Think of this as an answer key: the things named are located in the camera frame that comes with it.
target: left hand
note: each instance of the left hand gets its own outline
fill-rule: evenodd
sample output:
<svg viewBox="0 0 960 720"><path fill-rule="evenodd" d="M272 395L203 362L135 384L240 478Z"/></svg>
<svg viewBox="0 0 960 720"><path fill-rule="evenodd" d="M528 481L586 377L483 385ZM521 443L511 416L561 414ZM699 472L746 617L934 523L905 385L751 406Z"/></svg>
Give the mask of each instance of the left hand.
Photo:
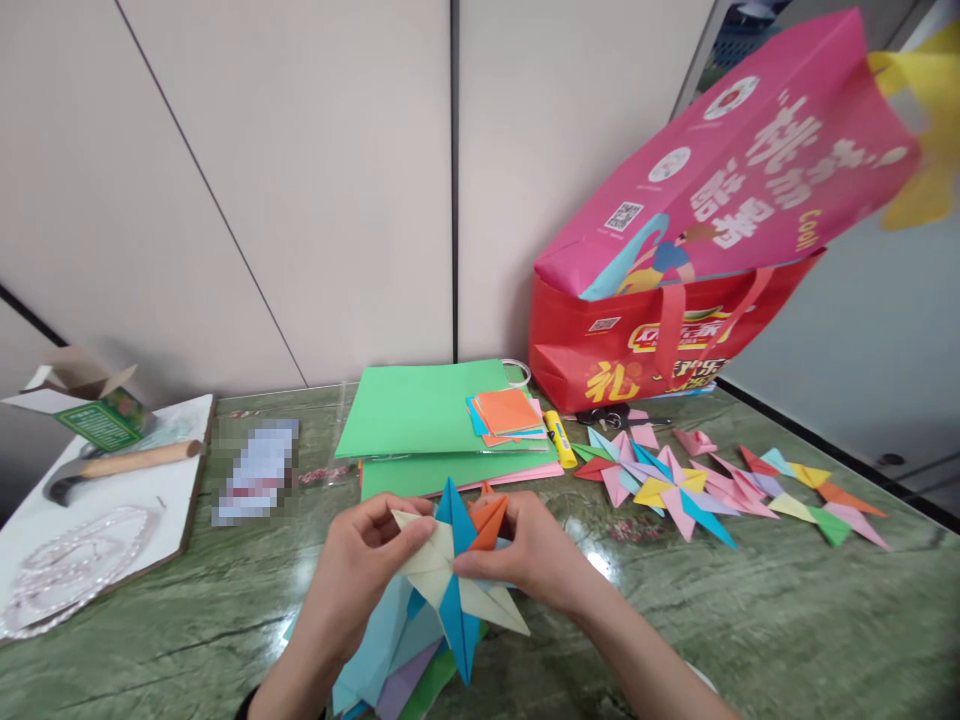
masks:
<svg viewBox="0 0 960 720"><path fill-rule="evenodd" d="M401 532L393 510L424 517ZM391 578L435 529L433 503L425 498L381 493L337 515L330 524L297 630L312 635L345 663L360 647L370 613Z"/></svg>

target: yellow glue stick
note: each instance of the yellow glue stick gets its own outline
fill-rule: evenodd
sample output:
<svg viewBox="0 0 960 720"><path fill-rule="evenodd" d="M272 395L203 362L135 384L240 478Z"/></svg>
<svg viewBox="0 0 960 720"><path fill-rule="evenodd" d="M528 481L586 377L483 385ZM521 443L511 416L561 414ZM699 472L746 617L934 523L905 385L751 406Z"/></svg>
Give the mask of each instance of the yellow glue stick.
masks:
<svg viewBox="0 0 960 720"><path fill-rule="evenodd" d="M564 432L563 425L560 423L560 416L555 410L547 410L543 414L543 421L547 424L547 434L553 440L553 444L557 446L557 453L560 455L560 467L576 467L577 456L573 454L570 441L567 440L567 433Z"/></svg>

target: right hand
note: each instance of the right hand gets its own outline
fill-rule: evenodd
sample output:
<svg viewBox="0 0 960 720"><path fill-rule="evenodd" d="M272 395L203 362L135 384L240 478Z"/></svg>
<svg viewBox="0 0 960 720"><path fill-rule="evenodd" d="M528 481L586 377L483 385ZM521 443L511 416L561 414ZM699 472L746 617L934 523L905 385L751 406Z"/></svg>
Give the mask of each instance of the right hand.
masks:
<svg viewBox="0 0 960 720"><path fill-rule="evenodd" d="M500 498L481 496L474 509ZM590 602L606 579L584 557L547 506L532 492L510 493L504 526L513 544L505 550L473 550L457 556L458 577L512 583L527 595L565 615Z"/></svg>

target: table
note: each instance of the table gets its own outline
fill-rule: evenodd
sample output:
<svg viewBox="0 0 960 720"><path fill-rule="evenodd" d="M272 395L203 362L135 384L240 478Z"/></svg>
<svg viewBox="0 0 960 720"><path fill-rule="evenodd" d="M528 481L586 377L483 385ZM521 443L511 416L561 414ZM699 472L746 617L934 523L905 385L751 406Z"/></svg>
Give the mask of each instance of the table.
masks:
<svg viewBox="0 0 960 720"><path fill-rule="evenodd" d="M231 717L282 650L330 520L359 489L355 480L308 487L269 521L240 528L212 528L211 504L255 419L298 419L300 472L324 467L341 388L220 401L187 553L49 634L0 648L0 717ZM349 403L355 386L346 390ZM739 461L738 443L757 453L776 446L834 472L836 484L890 514L874 524L895 552L858 536L831 549L790 517L725 520L739 551L702 529L687 544L650 510L614 510L601 484L568 476L502 489L539 493L591 561L745 717L945 716L960 647L960 538L723 391L638 406L705 431L727 459ZM586 442L584 428L567 430ZM796 481L782 482L816 502ZM652 526L636 524L641 518ZM431 717L632 717L572 624L529 598L517 605L532 637L491 627L472 686L455 679Z"/></svg>

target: green box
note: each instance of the green box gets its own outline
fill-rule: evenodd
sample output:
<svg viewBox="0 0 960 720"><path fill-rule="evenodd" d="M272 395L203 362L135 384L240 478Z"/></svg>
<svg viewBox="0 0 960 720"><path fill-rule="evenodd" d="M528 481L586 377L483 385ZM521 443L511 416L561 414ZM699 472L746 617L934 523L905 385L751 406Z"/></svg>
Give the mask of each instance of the green box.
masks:
<svg viewBox="0 0 960 720"><path fill-rule="evenodd" d="M50 353L27 386L3 402L52 415L101 450L113 452L142 440L153 414L122 387L136 365L116 375L75 347Z"/></svg>

